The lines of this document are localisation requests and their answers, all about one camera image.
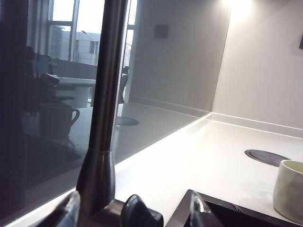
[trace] mug handle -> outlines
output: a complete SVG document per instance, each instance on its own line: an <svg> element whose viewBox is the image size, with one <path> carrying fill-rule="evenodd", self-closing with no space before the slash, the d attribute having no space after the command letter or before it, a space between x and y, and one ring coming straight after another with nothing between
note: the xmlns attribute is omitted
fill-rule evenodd
<svg viewBox="0 0 303 227"><path fill-rule="evenodd" d="M72 119L71 121L71 126L76 122L76 120L79 118L80 116L80 110L78 109L72 109L73 112L76 112L76 116L74 117L74 119Z"/></svg>

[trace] mug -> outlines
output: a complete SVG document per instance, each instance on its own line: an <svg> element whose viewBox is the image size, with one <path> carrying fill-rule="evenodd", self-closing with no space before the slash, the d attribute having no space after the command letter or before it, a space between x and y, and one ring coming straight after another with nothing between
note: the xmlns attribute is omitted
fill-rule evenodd
<svg viewBox="0 0 303 227"><path fill-rule="evenodd" d="M80 111L64 103L40 104L39 131L40 135L51 139L67 138L71 126L80 116Z"/></svg>
<svg viewBox="0 0 303 227"><path fill-rule="evenodd" d="M303 163L283 160L275 184L273 204L281 215L303 224Z"/></svg>

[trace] window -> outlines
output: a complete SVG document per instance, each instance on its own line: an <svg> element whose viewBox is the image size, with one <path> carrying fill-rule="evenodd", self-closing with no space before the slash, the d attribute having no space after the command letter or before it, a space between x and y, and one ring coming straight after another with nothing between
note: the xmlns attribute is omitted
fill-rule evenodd
<svg viewBox="0 0 303 227"><path fill-rule="evenodd" d="M129 65L136 8L137 0L132 0L125 65ZM97 65L103 10L104 0L50 0L48 55L52 59Z"/></svg>

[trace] white mug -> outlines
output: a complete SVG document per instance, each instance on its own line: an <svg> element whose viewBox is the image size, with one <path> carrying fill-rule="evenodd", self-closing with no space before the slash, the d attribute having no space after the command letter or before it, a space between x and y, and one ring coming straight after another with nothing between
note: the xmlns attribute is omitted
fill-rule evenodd
<svg viewBox="0 0 303 227"><path fill-rule="evenodd" d="M280 163L273 195L274 208L281 215L303 224L303 163L283 160Z"/></svg>

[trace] light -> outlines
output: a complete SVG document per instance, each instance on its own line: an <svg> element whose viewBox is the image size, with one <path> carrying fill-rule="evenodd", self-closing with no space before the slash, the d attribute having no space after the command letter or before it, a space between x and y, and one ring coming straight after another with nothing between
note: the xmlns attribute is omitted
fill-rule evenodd
<svg viewBox="0 0 303 227"><path fill-rule="evenodd" d="M251 9L251 0L223 0L232 8L232 18L239 20L246 17Z"/></svg>

